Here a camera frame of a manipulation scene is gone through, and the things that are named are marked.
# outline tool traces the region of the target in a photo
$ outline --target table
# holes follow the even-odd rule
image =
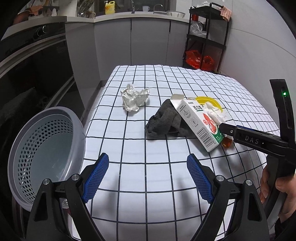
[[[150,88],[138,112],[122,107],[120,90],[128,83]],[[254,182],[258,192],[266,155],[240,144],[206,152],[195,136],[152,139],[144,126],[174,93],[187,98],[209,96],[227,110],[227,123],[279,135],[260,103],[235,79],[201,70],[162,65],[118,66],[104,89],[86,131],[83,167],[105,152],[109,169],[95,197],[86,205],[106,241],[187,241],[196,232],[209,204],[201,198],[187,170],[194,153],[203,165],[229,181]],[[233,209],[229,201],[217,240],[224,237]],[[75,227],[74,237],[79,238]]]

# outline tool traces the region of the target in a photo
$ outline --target white mug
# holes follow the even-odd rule
[[[149,6],[143,6],[143,12],[148,12],[150,10]]]

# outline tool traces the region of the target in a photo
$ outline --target human hand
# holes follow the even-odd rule
[[[269,186],[267,181],[269,179],[269,172],[267,166],[263,169],[262,178],[260,180],[260,189],[259,197],[261,203],[264,203],[268,194]],[[276,189],[280,192],[287,193],[286,201],[284,202],[283,208],[279,213],[279,218],[281,223],[286,221],[296,210],[296,175],[288,177],[279,177],[275,183]]]

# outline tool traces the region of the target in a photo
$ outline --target dish soap bottle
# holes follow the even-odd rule
[[[105,1],[105,14],[112,14],[115,13],[115,1]]]

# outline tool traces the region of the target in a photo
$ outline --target blue gripper pad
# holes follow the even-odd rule
[[[191,154],[187,157],[187,169],[202,199],[207,200],[208,203],[212,203],[214,200],[212,185]]]
[[[109,157],[104,154],[100,162],[97,164],[89,178],[84,183],[82,200],[87,203],[89,199],[93,199],[98,187],[100,186],[103,177],[109,167]]]

